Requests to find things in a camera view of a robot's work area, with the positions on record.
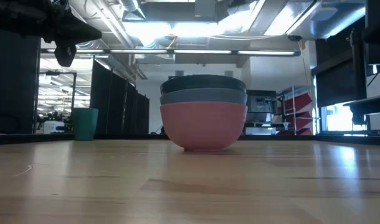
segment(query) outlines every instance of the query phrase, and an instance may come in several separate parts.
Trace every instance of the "wooden table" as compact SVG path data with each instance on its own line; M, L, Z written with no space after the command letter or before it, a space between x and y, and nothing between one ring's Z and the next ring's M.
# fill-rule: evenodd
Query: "wooden table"
M380 223L380 146L169 141L0 146L0 223Z

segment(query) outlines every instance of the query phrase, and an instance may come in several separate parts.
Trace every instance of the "pink bowl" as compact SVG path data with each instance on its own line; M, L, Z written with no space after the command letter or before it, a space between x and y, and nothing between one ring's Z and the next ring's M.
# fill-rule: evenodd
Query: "pink bowl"
M235 143L244 128L247 106L225 102L171 103L161 106L166 134L191 151L215 151Z

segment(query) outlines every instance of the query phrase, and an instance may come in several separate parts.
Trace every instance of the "wooden tabletop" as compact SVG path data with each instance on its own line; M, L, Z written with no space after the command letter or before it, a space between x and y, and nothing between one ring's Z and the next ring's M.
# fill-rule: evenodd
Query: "wooden tabletop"
M0 146L0 223L380 223L380 146L169 141Z

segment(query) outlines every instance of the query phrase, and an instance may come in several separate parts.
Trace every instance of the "bowl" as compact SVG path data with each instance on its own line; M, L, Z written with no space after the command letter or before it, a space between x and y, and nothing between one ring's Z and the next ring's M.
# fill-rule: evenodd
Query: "bowl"
M192 88L228 88L245 92L245 83L223 75L186 75L172 78L161 85L161 94Z
M170 140L186 151L217 151L242 133L247 106L226 102L171 103L161 106Z
M167 93L160 98L162 105L203 101L246 104L247 94L240 90L227 88L192 88Z

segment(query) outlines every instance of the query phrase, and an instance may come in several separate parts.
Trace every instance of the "green cup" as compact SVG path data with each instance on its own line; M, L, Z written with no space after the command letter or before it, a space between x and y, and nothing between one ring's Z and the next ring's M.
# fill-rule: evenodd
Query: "green cup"
M72 111L74 125L74 139L77 141L91 141L96 132L98 109L74 108Z

